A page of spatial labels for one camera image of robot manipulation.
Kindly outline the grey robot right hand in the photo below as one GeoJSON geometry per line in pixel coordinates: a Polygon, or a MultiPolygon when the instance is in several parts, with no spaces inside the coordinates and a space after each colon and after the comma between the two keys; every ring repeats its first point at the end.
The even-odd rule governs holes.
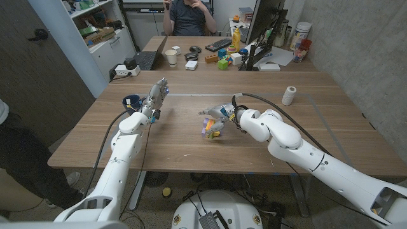
{"type": "Polygon", "coordinates": [[[207,121],[203,125],[202,136],[209,137],[214,132],[221,131],[224,128],[225,123],[230,120],[230,117],[232,116],[234,109],[235,108],[233,107],[233,105],[229,103],[214,106],[213,108],[208,108],[204,109],[203,111],[200,111],[198,113],[199,115],[209,115],[213,119],[212,125],[208,127],[210,120],[207,118],[207,121]]]}

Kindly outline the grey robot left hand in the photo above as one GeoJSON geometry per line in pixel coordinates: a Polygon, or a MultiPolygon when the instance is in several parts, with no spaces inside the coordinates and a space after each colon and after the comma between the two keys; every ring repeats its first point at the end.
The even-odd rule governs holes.
{"type": "Polygon", "coordinates": [[[148,118],[159,120],[160,108],[168,93],[169,88],[167,86],[167,79],[162,78],[151,87],[146,99],[143,100],[142,107],[139,111],[148,118]]]}

